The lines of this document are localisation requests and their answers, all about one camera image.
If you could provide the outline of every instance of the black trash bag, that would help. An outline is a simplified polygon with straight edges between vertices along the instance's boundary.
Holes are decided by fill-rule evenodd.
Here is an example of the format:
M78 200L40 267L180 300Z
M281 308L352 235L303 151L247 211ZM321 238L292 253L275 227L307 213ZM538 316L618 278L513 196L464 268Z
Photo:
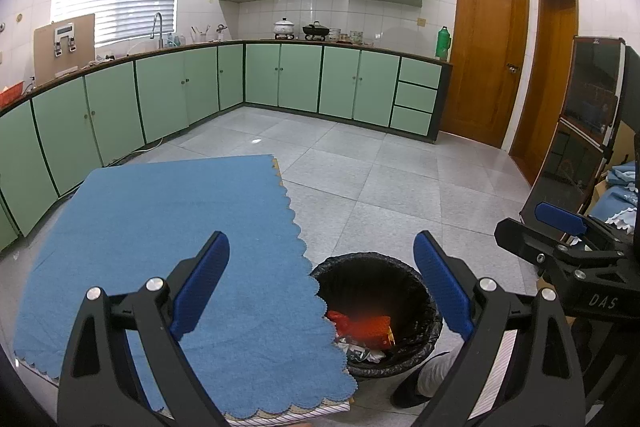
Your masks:
M392 377L424 361L440 336L442 316L420 274L409 265L377 252L329 257L311 272L328 310L350 319L391 317L396 345L379 363L347 363L354 377Z

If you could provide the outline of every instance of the green thermos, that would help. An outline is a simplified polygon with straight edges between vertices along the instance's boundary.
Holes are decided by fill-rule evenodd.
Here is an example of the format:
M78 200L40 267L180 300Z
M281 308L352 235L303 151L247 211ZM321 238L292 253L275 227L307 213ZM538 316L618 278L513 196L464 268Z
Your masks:
M449 54L449 48L451 47L451 36L447 27L443 26L438 32L438 41L436 43L436 57L440 60L447 60Z

